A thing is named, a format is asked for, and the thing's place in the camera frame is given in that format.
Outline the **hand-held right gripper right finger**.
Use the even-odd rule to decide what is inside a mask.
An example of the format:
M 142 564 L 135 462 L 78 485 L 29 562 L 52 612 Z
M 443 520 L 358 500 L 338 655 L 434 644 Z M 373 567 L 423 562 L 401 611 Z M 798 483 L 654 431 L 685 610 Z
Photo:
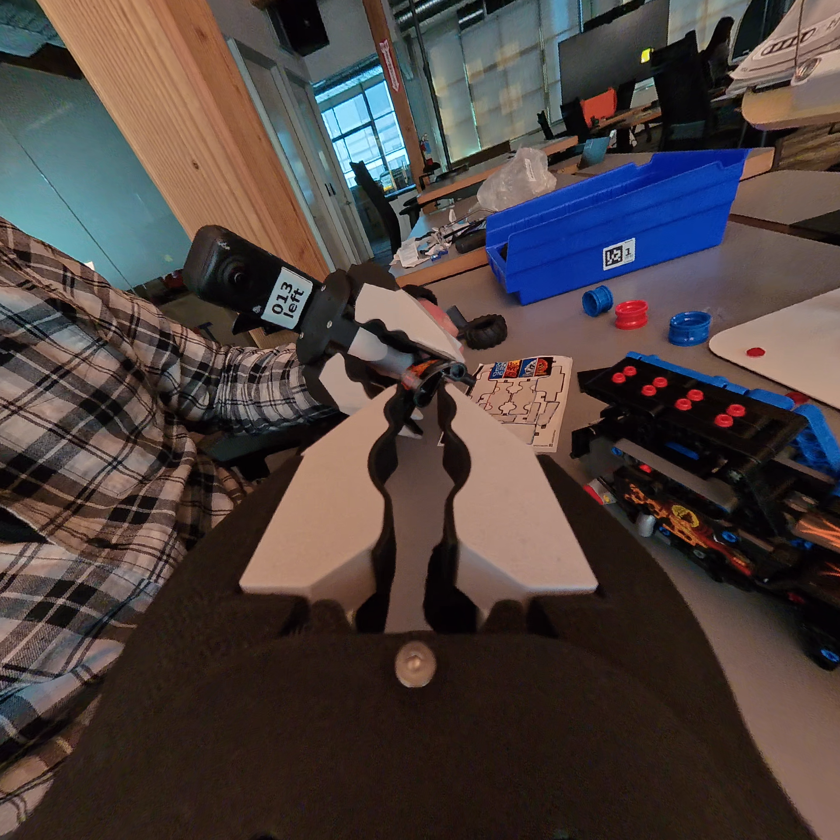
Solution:
M 475 631 L 502 602 L 595 593 L 598 582 L 539 458 L 453 385 L 437 397 L 452 486 L 427 567 L 435 631 Z

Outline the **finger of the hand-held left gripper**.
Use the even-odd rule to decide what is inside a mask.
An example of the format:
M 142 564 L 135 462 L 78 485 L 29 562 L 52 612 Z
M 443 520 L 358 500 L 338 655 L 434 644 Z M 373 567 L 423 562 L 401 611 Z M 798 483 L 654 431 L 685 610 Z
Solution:
M 382 363 L 390 361 L 390 350 L 379 358 L 362 359 L 335 353 L 325 358 L 319 371 L 319 402 L 342 414 L 355 414 L 377 396 L 392 389 L 392 372 Z
M 364 283 L 354 302 L 354 320 L 383 344 L 405 346 L 406 353 L 426 352 L 436 359 L 465 360 L 460 341 L 402 288 Z

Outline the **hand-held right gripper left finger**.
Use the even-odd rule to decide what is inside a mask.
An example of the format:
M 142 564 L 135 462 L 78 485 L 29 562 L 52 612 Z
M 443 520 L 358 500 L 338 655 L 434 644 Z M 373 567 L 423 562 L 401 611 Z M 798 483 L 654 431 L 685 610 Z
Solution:
M 387 388 L 300 457 L 240 578 L 242 592 L 338 603 L 360 631 L 383 631 L 396 570 L 396 438 L 415 408 Z

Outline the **flame-printed brick panel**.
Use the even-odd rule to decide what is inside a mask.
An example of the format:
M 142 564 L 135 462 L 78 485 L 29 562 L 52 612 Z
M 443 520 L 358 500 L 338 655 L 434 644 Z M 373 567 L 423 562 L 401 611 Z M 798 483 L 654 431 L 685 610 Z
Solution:
M 468 372 L 464 362 L 429 359 L 406 369 L 401 379 L 402 387 L 412 394 L 417 407 L 427 406 L 438 387 L 447 382 L 465 383 L 471 387 L 476 383 L 476 378 Z

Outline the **blue black brick truck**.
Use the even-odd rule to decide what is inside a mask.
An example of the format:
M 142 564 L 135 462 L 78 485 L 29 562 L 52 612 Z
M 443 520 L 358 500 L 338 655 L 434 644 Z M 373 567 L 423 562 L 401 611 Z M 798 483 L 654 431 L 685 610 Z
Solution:
M 839 449 L 803 394 L 628 353 L 577 374 L 603 404 L 573 459 L 609 446 L 617 506 L 714 581 L 792 606 L 806 655 L 839 663 Z

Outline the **grey desk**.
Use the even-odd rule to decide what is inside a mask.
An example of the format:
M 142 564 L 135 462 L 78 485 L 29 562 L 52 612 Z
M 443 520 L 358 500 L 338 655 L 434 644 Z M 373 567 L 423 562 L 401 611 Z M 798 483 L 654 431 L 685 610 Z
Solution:
M 587 317 L 582 290 L 519 305 L 488 267 L 430 285 L 441 306 L 469 319 L 504 315 L 509 336 L 499 348 L 471 353 L 470 367 L 537 354 L 571 357 L 574 371 L 602 368 L 628 351 L 656 354 L 707 375 L 772 390 L 705 344 L 667 341 L 669 319 L 682 311 L 712 316 L 713 332 L 838 287 L 838 247 L 728 224 L 718 247 L 609 281 L 616 301 L 644 300 L 648 324 L 624 331 L 614 316 Z M 838 838 L 838 671 L 818 668 L 803 652 L 789 611 L 768 596 L 713 582 L 660 539 L 638 539 L 668 573 L 706 633 L 742 715 L 776 778 L 820 838 Z

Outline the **white sticker sheet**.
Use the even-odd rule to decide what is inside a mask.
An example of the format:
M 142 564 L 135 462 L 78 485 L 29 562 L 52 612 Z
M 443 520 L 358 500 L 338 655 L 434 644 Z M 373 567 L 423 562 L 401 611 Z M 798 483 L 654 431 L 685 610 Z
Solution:
M 555 454 L 572 372 L 572 358 L 555 354 L 482 363 L 469 398 L 535 452 Z

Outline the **wooden background table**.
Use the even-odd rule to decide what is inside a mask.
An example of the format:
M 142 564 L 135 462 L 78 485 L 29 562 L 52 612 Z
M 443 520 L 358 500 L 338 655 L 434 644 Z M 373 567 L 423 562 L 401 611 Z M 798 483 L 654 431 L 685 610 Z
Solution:
M 745 149 L 744 151 L 748 153 L 748 157 L 743 167 L 743 180 L 769 172 L 772 169 L 776 155 L 776 149 L 773 146 Z M 555 163 L 549 167 L 549 170 L 556 175 L 597 175 L 629 163 L 643 165 L 653 155 L 653 152 L 609 153 L 605 154 L 603 161 L 583 168 L 579 166 L 581 156 L 574 155 Z M 501 154 L 489 161 L 471 165 L 464 171 L 443 176 L 419 193 L 417 197 L 419 207 L 423 213 L 430 213 L 434 210 L 435 205 L 445 198 L 457 196 L 461 193 L 467 194 L 468 191 L 485 181 L 493 172 L 511 161 L 513 157 L 514 153 Z

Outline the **clear plastic bag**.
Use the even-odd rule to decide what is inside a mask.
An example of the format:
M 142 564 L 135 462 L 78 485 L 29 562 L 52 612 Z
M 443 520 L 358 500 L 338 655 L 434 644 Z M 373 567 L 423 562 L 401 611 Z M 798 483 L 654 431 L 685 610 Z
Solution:
M 548 155 L 542 150 L 521 148 L 483 181 L 476 199 L 479 209 L 494 214 L 551 193 L 556 186 Z

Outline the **blue storage bin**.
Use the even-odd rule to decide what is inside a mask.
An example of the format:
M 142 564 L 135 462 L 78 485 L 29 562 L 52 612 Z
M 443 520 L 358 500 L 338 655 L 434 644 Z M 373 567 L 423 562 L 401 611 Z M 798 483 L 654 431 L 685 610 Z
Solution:
M 747 150 L 656 153 L 490 215 L 492 274 L 521 305 L 719 246 Z

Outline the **person's plaid shirt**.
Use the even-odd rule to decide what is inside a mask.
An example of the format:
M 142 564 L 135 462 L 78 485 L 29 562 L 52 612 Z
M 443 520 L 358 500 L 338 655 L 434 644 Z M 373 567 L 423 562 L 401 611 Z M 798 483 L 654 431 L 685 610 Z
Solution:
M 183 427 L 2 444 L 2 836 L 78 745 L 142 614 L 249 492 Z

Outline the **white book stand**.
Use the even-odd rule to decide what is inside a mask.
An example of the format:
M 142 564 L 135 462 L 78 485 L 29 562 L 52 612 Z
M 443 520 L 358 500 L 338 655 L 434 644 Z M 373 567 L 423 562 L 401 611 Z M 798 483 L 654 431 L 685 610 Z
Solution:
M 838 123 L 838 74 L 792 80 L 787 87 L 748 92 L 746 120 L 763 130 Z M 745 350 L 762 347 L 762 358 Z M 796 303 L 720 332 L 710 350 L 775 382 L 819 396 L 838 390 L 838 290 Z

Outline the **computer monitor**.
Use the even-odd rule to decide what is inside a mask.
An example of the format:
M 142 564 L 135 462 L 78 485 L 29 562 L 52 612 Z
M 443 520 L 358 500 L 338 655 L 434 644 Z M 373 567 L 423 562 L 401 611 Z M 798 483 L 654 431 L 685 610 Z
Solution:
M 650 58 L 668 42 L 669 1 L 628 2 L 592 18 L 558 44 L 563 105 L 652 76 Z

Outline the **black office chair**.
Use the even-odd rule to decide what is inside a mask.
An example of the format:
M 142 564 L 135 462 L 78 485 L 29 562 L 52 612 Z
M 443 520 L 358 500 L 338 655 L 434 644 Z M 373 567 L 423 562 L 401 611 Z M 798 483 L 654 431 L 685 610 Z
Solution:
M 694 29 L 650 57 L 662 130 L 659 152 L 694 151 L 705 147 L 713 111 L 704 65 Z

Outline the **open instruction booklet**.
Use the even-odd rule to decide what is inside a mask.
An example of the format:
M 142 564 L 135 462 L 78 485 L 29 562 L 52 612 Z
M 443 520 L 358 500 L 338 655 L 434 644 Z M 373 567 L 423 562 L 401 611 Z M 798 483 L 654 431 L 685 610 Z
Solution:
M 794 1 L 770 35 L 730 73 L 728 94 L 790 82 L 798 67 L 839 47 L 839 2 Z

